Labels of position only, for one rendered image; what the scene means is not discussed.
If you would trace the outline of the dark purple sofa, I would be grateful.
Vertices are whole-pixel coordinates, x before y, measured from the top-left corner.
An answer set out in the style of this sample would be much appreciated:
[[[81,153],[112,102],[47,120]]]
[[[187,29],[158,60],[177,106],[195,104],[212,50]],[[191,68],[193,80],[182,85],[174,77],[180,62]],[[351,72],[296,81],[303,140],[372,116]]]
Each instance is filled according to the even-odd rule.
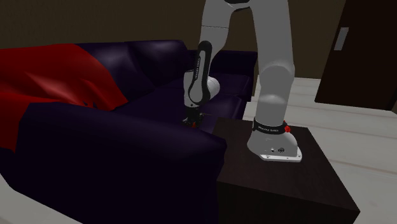
[[[226,142],[212,130],[219,117],[243,117],[256,52],[215,56],[221,90],[191,128],[183,125],[183,76],[195,53],[182,41],[70,44],[111,73],[127,103],[111,111],[29,104],[16,149],[0,148],[7,184],[82,224],[218,224]]]

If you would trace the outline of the red blanket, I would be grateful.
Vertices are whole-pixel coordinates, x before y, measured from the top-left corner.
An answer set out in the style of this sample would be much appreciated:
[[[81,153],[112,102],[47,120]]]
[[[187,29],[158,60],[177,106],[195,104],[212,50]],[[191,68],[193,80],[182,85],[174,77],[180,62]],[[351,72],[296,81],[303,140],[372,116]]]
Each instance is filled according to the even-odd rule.
[[[111,73],[78,45],[0,49],[0,148],[16,149],[19,122],[37,102],[111,111],[127,99]]]

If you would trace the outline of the dark robot stand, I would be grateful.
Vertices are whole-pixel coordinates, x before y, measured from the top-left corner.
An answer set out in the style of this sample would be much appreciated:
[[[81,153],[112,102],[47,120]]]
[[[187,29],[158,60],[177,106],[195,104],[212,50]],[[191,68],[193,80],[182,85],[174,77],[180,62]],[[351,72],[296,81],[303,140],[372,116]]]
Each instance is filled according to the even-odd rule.
[[[267,162],[247,148],[252,123],[219,118],[226,140],[218,177],[219,224],[354,224],[359,207],[307,127],[291,128],[301,162]]]

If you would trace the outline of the dark brown door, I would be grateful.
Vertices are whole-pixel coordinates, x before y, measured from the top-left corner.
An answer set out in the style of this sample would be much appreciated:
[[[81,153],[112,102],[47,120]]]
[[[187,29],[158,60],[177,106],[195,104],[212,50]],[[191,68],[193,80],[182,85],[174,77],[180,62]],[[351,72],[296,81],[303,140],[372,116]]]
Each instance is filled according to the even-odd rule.
[[[392,110],[397,101],[397,0],[345,0],[315,101]]]

